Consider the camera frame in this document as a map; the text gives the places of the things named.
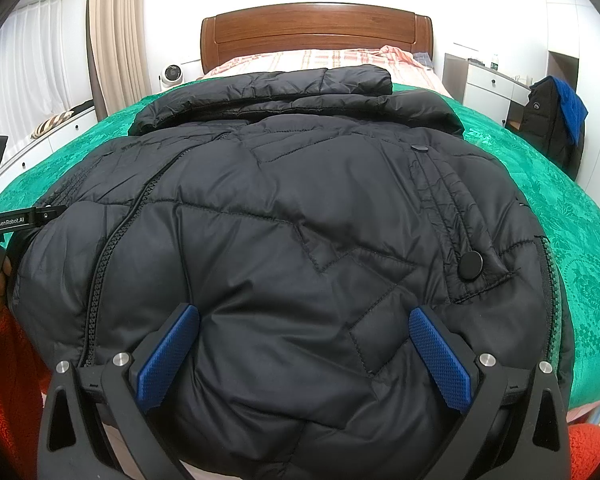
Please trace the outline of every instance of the green floral blanket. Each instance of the green floral blanket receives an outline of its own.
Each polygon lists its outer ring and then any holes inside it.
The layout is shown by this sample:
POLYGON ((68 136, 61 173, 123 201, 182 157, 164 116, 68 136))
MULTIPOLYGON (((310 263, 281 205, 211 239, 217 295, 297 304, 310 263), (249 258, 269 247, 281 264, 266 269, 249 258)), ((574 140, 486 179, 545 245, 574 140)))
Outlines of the green floral blanket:
MULTIPOLYGON (((394 91, 409 89, 394 85, 394 91)), ((99 122, 22 174, 0 194, 0 212, 31 206, 93 148, 126 135, 136 114, 158 96, 99 122)), ((600 399, 600 209, 579 186, 524 140, 445 98, 465 127, 464 138, 496 156, 524 192, 544 228, 564 279, 576 343, 571 407, 600 399)))

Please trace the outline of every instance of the nightstand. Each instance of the nightstand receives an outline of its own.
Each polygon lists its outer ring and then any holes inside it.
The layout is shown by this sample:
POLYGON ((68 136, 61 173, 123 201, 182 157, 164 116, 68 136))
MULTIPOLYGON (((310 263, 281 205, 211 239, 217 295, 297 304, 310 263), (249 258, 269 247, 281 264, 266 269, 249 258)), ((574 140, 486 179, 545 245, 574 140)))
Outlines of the nightstand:
POLYGON ((461 57, 445 54, 442 84, 455 100, 501 126, 518 122, 530 89, 504 74, 461 57))

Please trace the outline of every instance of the white wardrobe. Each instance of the white wardrobe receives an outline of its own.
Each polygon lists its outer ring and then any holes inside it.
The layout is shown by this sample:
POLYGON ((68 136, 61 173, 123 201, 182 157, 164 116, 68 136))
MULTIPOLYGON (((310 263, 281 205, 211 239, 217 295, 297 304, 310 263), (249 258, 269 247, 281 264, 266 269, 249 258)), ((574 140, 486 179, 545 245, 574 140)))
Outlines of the white wardrobe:
POLYGON ((600 208, 600 15, 589 0, 546 0, 548 49, 577 57, 576 93, 589 115, 577 183, 600 208))

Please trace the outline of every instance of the white camera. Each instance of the white camera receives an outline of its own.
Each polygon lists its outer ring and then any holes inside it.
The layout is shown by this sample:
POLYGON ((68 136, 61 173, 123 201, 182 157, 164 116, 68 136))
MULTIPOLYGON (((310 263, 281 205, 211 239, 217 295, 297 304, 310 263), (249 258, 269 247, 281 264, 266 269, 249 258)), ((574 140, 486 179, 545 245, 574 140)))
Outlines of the white camera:
POLYGON ((182 69, 176 65, 168 65, 160 72, 160 91, 164 92, 169 88, 178 86, 184 83, 184 77, 182 76, 182 69))

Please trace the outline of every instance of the blue towel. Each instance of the blue towel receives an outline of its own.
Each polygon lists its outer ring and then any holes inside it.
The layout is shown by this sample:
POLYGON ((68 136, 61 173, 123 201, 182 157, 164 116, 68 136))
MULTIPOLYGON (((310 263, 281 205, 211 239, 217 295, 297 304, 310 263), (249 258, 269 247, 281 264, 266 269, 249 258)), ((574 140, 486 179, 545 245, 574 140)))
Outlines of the blue towel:
POLYGON ((553 78, 555 87, 558 89, 558 94, 560 94, 560 108, 562 109, 562 116, 564 117, 564 123, 567 125, 569 136, 573 143, 577 144, 580 140, 580 127, 589 112, 582 100, 566 81, 553 76, 551 78, 553 78))

